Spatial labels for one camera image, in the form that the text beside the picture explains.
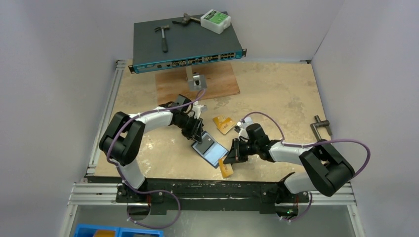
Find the blue leather card holder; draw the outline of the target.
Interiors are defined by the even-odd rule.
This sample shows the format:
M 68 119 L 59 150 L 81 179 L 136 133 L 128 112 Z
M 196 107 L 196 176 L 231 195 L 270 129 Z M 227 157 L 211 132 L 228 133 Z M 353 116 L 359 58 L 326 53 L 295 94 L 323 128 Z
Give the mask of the blue leather card holder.
M 205 137 L 206 135 L 210 136 L 209 133 L 207 133 L 206 131 L 203 132 L 203 137 Z M 213 140 L 214 140 L 214 144 L 205 152 L 204 155 L 201 155 L 199 153 L 197 153 L 197 151 L 195 150 L 195 145 L 197 144 L 197 142 L 194 142 L 191 147 L 192 149 L 200 156 L 202 157 L 208 164 L 210 164 L 212 167 L 214 168 L 218 168 L 218 160 L 222 159 L 223 157 L 225 157 L 228 153 L 227 149 L 222 146 L 220 143 L 218 143 L 217 141 L 215 141 L 215 139 L 210 136 Z

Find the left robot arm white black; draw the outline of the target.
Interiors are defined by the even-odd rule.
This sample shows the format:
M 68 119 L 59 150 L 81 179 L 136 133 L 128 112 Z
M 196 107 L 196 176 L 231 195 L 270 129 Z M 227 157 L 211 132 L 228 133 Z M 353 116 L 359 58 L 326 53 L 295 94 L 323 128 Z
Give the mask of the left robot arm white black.
M 128 196 L 135 202 L 146 199 L 151 193 L 147 181 L 136 161 L 143 135 L 157 128 L 177 126 L 188 140 L 202 143 L 203 120 L 206 110 L 198 100 L 178 95 L 175 101 L 160 104 L 155 109 L 137 114 L 114 114 L 99 142 L 99 149 L 106 160 L 113 164 L 128 189 Z

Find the metal stand bracket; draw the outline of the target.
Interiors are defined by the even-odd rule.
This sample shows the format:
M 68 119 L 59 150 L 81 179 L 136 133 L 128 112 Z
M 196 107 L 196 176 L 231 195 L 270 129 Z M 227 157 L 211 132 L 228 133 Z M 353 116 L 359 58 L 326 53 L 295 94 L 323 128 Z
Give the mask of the metal stand bracket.
M 190 91 L 199 91 L 201 89 L 207 89 L 207 81 L 204 75 L 193 72 L 192 66 L 187 66 L 185 70 L 187 85 Z

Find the dark metal tool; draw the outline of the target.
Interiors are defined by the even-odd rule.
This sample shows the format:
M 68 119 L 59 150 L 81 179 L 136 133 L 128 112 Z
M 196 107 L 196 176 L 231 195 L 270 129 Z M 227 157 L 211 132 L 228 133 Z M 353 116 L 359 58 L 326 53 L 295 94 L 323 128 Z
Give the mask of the dark metal tool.
M 196 22 L 200 24 L 201 20 L 199 18 L 188 15 L 187 13 L 184 13 L 180 21 L 172 21 L 173 24 L 178 24 L 178 25 L 183 25 L 183 26 L 189 25 L 190 22 Z

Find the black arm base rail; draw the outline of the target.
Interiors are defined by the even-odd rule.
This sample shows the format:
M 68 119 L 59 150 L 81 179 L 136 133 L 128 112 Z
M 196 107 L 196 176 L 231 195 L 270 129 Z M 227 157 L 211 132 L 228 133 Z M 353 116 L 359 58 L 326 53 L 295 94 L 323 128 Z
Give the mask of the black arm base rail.
M 277 182 L 212 181 L 147 178 L 149 194 L 138 194 L 125 184 L 117 186 L 116 202 L 151 205 L 152 215 L 169 210 L 257 211 L 260 214 L 286 215 L 281 204 L 295 207 L 306 204 L 308 195 L 287 194 Z

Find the small black hammer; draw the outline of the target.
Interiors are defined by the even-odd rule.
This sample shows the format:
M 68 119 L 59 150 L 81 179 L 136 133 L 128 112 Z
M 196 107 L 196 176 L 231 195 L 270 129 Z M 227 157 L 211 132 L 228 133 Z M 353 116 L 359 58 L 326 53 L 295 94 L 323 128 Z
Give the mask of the small black hammer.
M 169 29 L 170 29 L 169 25 L 159 26 L 154 29 L 155 32 L 158 32 L 158 31 L 161 32 L 161 36 L 162 36 L 161 46 L 162 46 L 163 53 L 168 53 L 168 43 L 167 43 L 167 39 L 165 35 L 165 30 L 169 30 Z

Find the single gold credit card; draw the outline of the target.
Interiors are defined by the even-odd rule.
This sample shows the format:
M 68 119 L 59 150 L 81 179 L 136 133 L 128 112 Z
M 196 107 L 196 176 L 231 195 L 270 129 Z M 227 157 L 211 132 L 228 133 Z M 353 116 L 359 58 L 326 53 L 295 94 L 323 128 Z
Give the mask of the single gold credit card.
M 219 169 L 222 178 L 228 178 L 234 174 L 231 164 L 224 164 L 224 158 L 218 160 Z

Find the single black credit card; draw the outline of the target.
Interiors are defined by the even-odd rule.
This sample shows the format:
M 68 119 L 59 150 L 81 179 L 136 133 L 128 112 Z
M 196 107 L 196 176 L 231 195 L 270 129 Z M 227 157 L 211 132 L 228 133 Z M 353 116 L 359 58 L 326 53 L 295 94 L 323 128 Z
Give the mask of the single black credit card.
M 213 144 L 214 140 L 210 136 L 206 135 L 202 138 L 202 143 L 197 143 L 194 148 L 197 153 L 204 155 Z

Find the brown wooden board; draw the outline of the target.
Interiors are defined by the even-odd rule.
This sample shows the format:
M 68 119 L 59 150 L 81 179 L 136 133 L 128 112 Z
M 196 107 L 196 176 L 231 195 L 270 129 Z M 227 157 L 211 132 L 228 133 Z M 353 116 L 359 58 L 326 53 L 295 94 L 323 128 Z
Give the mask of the brown wooden board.
M 192 70 L 206 77 L 207 89 L 202 97 L 213 99 L 240 93 L 231 63 L 210 63 L 193 66 Z M 163 104 L 173 101 L 179 94 L 193 100 L 197 91 L 190 90 L 185 68 L 169 69 L 156 73 L 157 102 Z

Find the blue network switch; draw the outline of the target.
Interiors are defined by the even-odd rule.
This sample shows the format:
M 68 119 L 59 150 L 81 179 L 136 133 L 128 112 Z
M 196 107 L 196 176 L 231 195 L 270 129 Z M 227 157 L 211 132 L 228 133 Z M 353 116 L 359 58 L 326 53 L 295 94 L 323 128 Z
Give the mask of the blue network switch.
M 173 24 L 181 18 L 169 18 L 133 25 L 133 60 L 129 70 L 133 74 L 193 66 L 205 63 L 244 58 L 243 48 L 230 25 L 221 34 L 205 29 L 198 23 L 187 26 Z M 161 32 L 154 29 L 169 25 L 165 30 L 168 53 L 162 52 Z

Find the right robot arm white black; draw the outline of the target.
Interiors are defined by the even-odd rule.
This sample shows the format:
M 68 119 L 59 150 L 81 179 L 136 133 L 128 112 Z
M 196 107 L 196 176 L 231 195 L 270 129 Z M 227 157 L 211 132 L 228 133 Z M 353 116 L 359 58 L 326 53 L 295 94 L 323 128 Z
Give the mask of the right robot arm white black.
M 304 168 L 303 172 L 291 172 L 280 180 L 277 194 L 284 201 L 303 191 L 318 191 L 331 197 L 355 176 L 352 165 L 332 144 L 291 145 L 271 140 L 259 123 L 241 128 L 239 135 L 232 140 L 224 164 L 246 162 L 249 156 L 257 155 L 264 161 L 293 163 Z

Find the blue plastic bin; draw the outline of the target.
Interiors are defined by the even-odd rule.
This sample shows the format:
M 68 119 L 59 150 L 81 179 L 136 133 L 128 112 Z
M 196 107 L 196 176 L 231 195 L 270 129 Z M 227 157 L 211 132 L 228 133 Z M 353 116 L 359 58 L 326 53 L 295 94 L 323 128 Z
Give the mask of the blue plastic bin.
M 78 224 L 74 237 L 164 237 L 163 231 Z

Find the white green electrical box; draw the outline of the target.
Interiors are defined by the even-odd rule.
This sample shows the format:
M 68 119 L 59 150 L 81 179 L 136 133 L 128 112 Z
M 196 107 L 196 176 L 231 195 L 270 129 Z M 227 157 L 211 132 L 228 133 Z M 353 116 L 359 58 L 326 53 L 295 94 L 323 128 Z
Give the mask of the white green electrical box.
M 211 9 L 200 17 L 200 25 L 214 33 L 221 34 L 231 25 L 231 16 Z

